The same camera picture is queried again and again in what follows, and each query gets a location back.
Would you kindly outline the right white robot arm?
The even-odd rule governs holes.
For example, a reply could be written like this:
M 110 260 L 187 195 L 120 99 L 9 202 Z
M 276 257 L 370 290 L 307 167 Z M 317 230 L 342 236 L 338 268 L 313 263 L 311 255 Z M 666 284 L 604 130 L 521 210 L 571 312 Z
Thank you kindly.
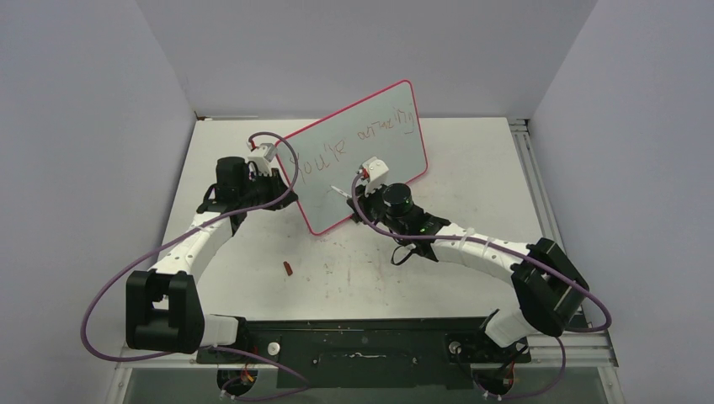
M 459 264 L 510 286 L 516 304 L 496 308 L 481 325 L 476 346 L 487 360 L 497 360 L 510 345 L 532 334 L 559 338 L 589 294 L 573 263 L 553 240 L 510 242 L 430 214 L 414 204 L 404 183 L 373 189 L 355 182 L 347 204 L 354 219 L 436 263 Z

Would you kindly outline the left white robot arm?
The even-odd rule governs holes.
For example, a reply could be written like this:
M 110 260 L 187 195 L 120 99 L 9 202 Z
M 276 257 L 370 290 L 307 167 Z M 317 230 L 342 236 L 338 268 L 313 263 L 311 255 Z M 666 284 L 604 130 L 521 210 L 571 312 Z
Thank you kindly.
M 251 339 L 243 320 L 204 313 L 197 283 L 210 261 L 236 233 L 251 210 L 282 210 L 297 196 L 280 170 L 256 157 L 223 157 L 216 181 L 196 209 L 188 236 L 147 271 L 126 280 L 125 340 L 129 348 L 191 354 L 218 346 L 228 361 L 243 361 Z

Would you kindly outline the red marker cap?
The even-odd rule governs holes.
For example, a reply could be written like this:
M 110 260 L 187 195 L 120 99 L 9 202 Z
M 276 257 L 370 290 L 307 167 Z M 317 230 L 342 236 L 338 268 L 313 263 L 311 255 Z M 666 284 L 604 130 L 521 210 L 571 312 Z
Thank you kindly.
M 290 265 L 288 262 L 283 262 L 283 264 L 284 264 L 284 268 L 285 268 L 286 274 L 287 274 L 288 276 L 292 276 L 293 273 L 294 273 L 294 271 L 293 271 L 291 265 Z

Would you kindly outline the pink framed whiteboard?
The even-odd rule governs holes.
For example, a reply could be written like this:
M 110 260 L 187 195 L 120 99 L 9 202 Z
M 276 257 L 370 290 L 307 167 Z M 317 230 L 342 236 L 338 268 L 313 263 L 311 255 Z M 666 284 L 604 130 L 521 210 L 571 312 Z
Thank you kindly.
M 378 157 L 389 183 L 407 183 L 429 163 L 413 85 L 401 80 L 277 141 L 277 162 L 295 182 L 308 231 L 322 235 L 352 214 L 346 199 L 363 162 Z

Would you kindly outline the white whiteboard marker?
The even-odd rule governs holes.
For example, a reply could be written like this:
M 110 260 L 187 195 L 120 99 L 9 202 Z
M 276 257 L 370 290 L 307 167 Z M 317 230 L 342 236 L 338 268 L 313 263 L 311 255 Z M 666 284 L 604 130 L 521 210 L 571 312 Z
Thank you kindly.
M 351 199 L 351 198 L 352 198 L 351 194 L 348 194 L 346 191 L 344 191 L 344 190 L 342 190 L 342 189 L 339 189 L 339 188 L 336 187 L 336 186 L 331 185 L 330 188 L 331 188 L 333 191 L 335 191 L 336 193 L 338 193 L 339 195 L 341 195 L 341 196 L 343 196 L 344 198 L 346 198 L 346 199 Z

